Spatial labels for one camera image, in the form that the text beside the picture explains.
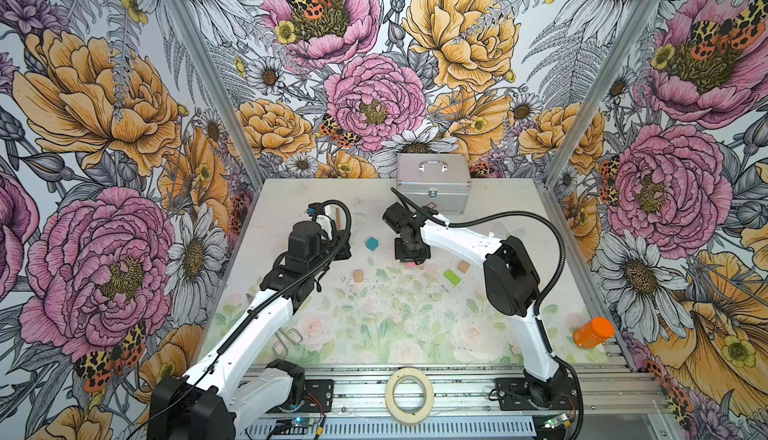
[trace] tape roll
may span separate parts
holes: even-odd
[[[395,387],[406,378],[414,378],[424,387],[424,405],[417,412],[405,412],[395,403]],[[432,387],[432,382],[421,370],[412,367],[400,368],[397,372],[392,373],[392,376],[387,380],[384,400],[389,415],[395,420],[404,425],[416,425],[424,422],[424,419],[429,416],[429,412],[432,411],[432,407],[435,405],[435,388]]]

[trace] case handle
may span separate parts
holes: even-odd
[[[446,162],[441,162],[438,159],[431,159],[426,162],[421,162],[418,164],[418,171],[423,172],[425,165],[442,165],[440,168],[441,172],[447,172],[448,171],[448,164]]]

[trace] green block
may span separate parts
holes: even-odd
[[[456,273],[452,272],[451,270],[446,270],[446,272],[443,273],[443,276],[445,276],[448,281],[453,283],[454,286],[458,285],[458,283],[462,281],[462,279],[458,278],[458,275],[456,275]]]

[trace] blue block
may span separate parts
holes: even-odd
[[[370,237],[368,240],[366,240],[366,247],[368,247],[370,251],[373,251],[379,248],[379,240],[373,237]]]

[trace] floral wallpaper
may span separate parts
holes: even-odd
[[[669,10],[672,6],[664,0]],[[398,153],[542,176],[635,0],[187,0],[272,178],[390,178]],[[138,0],[168,16],[162,0]],[[174,39],[170,24],[163,30]],[[604,154],[595,117],[574,161]]]
[[[768,438],[766,2],[663,0],[552,190],[687,438]]]
[[[8,438],[126,438],[145,420],[194,362],[254,201],[168,18],[139,3],[0,0]]]

